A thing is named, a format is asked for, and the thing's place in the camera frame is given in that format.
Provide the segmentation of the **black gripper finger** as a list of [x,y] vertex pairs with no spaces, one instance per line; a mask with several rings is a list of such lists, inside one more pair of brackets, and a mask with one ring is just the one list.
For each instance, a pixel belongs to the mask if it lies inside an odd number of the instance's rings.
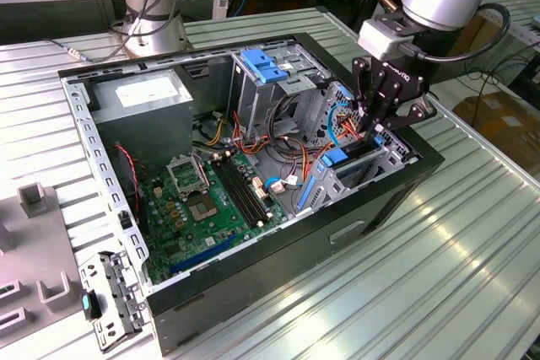
[[388,78],[390,65],[377,59],[368,62],[363,57],[352,61],[354,85],[354,106],[361,113],[359,130],[364,134],[362,141],[371,142],[380,132],[376,128],[384,126],[388,116]]
[[417,99],[413,99],[403,104],[390,104],[388,116],[383,121],[384,126],[378,126],[376,128],[377,130],[380,130],[376,136],[381,132],[395,131],[398,128],[411,126],[412,124],[425,121],[435,116],[437,110],[426,97],[428,87],[429,86],[426,84],[425,92]]

